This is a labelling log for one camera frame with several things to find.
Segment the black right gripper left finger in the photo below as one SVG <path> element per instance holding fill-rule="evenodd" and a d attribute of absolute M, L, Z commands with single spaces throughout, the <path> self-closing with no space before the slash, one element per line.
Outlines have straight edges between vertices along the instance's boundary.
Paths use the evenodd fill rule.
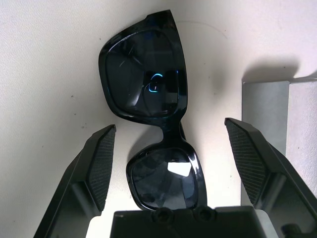
<path fill-rule="evenodd" d="M 36 238 L 84 238 L 90 221 L 102 214 L 112 172 L 116 127 L 86 141 L 65 170 L 35 232 Z"/>

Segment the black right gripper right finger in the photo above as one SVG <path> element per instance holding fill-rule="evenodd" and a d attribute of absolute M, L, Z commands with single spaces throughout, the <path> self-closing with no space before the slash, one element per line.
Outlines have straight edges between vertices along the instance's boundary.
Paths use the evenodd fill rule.
<path fill-rule="evenodd" d="M 280 238 L 317 236 L 317 199 L 288 159 L 251 124 L 224 121 L 241 182 Z"/>

